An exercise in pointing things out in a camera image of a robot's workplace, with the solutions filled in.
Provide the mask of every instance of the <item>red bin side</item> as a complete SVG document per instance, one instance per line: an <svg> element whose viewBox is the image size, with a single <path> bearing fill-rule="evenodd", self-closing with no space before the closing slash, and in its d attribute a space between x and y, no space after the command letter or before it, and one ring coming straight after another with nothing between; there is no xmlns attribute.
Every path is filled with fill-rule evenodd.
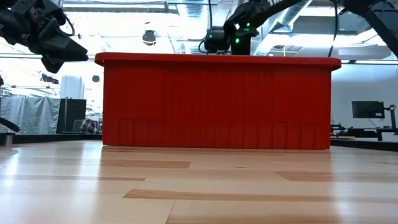
<svg viewBox="0 0 398 224"><path fill-rule="evenodd" d="M328 149L335 58L100 53L103 143Z"/></svg>

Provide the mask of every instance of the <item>monitor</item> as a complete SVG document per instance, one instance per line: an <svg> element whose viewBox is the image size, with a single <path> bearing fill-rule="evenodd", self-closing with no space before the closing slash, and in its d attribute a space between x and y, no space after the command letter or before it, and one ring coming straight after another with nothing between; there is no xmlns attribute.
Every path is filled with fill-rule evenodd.
<svg viewBox="0 0 398 224"><path fill-rule="evenodd" d="M384 118L383 101L353 101L354 118Z"/></svg>

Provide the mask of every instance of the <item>red bin rim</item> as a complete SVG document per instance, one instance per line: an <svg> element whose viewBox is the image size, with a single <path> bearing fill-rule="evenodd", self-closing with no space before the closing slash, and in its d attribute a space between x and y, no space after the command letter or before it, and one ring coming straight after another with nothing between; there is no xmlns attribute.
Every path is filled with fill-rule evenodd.
<svg viewBox="0 0 398 224"><path fill-rule="evenodd" d="M178 62L178 63L234 63L251 65L312 65L341 68L341 60L328 57L265 57L248 55L190 55L190 54L137 54L103 52L95 55L95 63L103 66L104 61L137 61L137 62Z"/></svg>

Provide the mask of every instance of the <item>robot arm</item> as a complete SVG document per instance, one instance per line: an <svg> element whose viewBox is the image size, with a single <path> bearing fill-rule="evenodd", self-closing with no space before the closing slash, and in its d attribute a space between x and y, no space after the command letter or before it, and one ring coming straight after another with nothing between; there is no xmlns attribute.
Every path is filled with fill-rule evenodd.
<svg viewBox="0 0 398 224"><path fill-rule="evenodd" d="M251 37L268 18L301 0L249 0L240 5L223 27L211 27L204 40L209 53L225 51L250 55ZM398 10L388 0L331 0L364 17L387 46L398 56Z"/></svg>
<svg viewBox="0 0 398 224"><path fill-rule="evenodd" d="M57 73L64 62L88 60L87 50L60 29L65 22L62 9L51 0L0 3L0 37L8 44L21 44L42 55L42 63L52 73Z"/></svg>

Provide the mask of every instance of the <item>gray curtain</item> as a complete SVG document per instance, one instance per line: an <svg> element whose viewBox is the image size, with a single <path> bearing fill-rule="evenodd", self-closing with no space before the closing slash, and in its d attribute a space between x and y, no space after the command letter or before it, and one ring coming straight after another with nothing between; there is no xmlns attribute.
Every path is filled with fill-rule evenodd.
<svg viewBox="0 0 398 224"><path fill-rule="evenodd" d="M18 134L55 134L61 99L49 97L1 98L0 116L20 127ZM8 130L0 126L0 133Z"/></svg>

